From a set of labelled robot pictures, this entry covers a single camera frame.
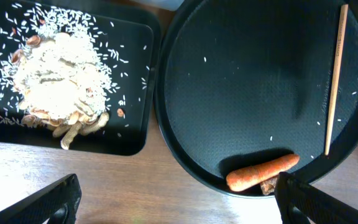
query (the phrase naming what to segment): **toy carrot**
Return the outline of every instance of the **toy carrot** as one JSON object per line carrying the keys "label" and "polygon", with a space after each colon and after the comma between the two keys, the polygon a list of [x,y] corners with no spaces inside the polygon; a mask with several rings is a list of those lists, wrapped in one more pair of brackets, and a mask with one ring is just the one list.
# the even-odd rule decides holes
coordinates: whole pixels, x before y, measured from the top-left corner
{"label": "toy carrot", "polygon": [[298,155],[290,154],[270,162],[232,171],[226,177],[227,185],[232,191],[243,191],[276,176],[280,172],[291,169],[298,163],[299,159]]}

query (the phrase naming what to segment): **wooden surface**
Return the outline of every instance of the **wooden surface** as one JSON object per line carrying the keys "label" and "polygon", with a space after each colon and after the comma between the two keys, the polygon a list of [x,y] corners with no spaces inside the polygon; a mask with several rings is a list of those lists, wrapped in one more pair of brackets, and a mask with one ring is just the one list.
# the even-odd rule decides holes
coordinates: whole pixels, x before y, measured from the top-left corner
{"label": "wooden surface", "polygon": [[339,76],[341,74],[342,53],[343,53],[343,44],[344,44],[344,39],[345,39],[347,9],[348,8],[349,8],[349,5],[347,5],[347,4],[343,5],[341,7],[341,15],[339,17],[338,37],[337,37],[337,41],[336,41],[336,51],[335,51],[335,60],[334,60],[333,81],[331,84],[331,96],[329,97],[329,107],[328,107],[326,148],[324,151],[326,156],[328,156],[328,154],[329,154],[329,147],[331,145],[331,136],[333,134],[336,97],[338,94]]}
{"label": "wooden surface", "polygon": [[[173,14],[145,8],[165,30]],[[154,112],[146,146],[131,157],[0,143],[0,210],[71,173],[83,193],[78,223],[281,223],[274,198],[229,197],[187,174],[166,147]],[[358,147],[314,186],[358,209]]]}

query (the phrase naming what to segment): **rectangular black tray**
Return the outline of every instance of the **rectangular black tray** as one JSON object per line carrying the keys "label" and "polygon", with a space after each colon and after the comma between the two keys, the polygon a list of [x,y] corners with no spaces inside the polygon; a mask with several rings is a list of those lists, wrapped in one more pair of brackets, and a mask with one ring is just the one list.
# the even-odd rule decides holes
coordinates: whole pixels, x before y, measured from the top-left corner
{"label": "rectangular black tray", "polygon": [[[111,105],[108,111],[110,120],[106,127],[94,134],[78,135],[70,144],[70,150],[123,156],[138,153],[146,141],[155,85],[155,67],[158,63],[160,50],[161,31],[157,18],[153,14],[135,7],[120,6],[105,1],[37,2],[41,3],[42,10],[49,11],[50,6],[57,6],[91,14],[95,17],[96,24],[99,27],[99,30],[96,31],[101,30],[107,33],[107,35],[99,36],[94,47],[99,47],[99,42],[104,45],[108,41],[109,49],[117,50],[121,58],[129,61],[129,63],[123,63],[111,57],[104,61],[112,69],[112,82],[120,86],[116,93],[108,93],[107,96],[110,100],[106,104]],[[22,8],[12,7],[15,3],[19,3]],[[33,7],[35,7],[33,1],[0,0],[0,28],[10,33],[12,27],[16,27],[13,22],[6,19],[6,12],[10,19],[16,18],[18,27],[21,26],[23,19],[26,19],[29,23],[29,19],[25,18],[23,14],[27,9]],[[28,31],[27,34],[24,31],[22,33],[25,37],[31,37],[35,34],[32,30]],[[0,34],[0,52],[2,53],[0,60],[7,60],[9,53],[13,53],[17,49],[18,42],[7,39],[7,36],[9,35]],[[104,46],[98,50],[98,53],[110,54]],[[2,90],[0,85],[0,93],[4,93],[4,97],[0,101],[0,116],[5,117],[4,108],[7,108],[9,119],[13,117],[21,120],[23,112],[17,113],[16,108],[12,109],[7,106],[8,101],[13,107],[17,102],[16,95],[10,88],[11,86]],[[124,95],[126,103],[119,105],[120,100],[124,101]],[[117,116],[116,111],[119,108],[125,111],[125,119]],[[53,138],[51,131],[45,128],[25,128],[16,124],[0,123],[0,142],[60,148],[60,138]]]}

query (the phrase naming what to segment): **chopstick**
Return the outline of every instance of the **chopstick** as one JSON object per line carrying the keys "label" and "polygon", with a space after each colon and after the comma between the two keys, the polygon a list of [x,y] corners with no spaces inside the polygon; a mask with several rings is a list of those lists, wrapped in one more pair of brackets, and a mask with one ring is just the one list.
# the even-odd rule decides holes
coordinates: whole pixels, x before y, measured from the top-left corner
{"label": "chopstick", "polygon": [[329,98],[329,108],[328,108],[326,148],[324,151],[326,156],[328,156],[329,154],[329,147],[331,145],[331,136],[333,134],[336,97],[338,93],[339,74],[341,72],[343,42],[345,39],[345,29],[346,29],[348,8],[349,6],[347,4],[343,5],[341,7],[341,16],[339,17],[338,37],[336,41],[336,51],[335,51],[335,61],[334,61],[333,83],[331,85],[331,96]]}

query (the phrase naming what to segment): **white object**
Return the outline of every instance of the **white object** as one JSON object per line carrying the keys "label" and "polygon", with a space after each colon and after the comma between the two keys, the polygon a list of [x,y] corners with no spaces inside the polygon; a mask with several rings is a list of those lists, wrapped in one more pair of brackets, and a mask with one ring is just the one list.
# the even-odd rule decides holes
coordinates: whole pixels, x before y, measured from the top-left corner
{"label": "white object", "polygon": [[162,9],[176,11],[184,0],[133,0],[142,4],[148,4]]}

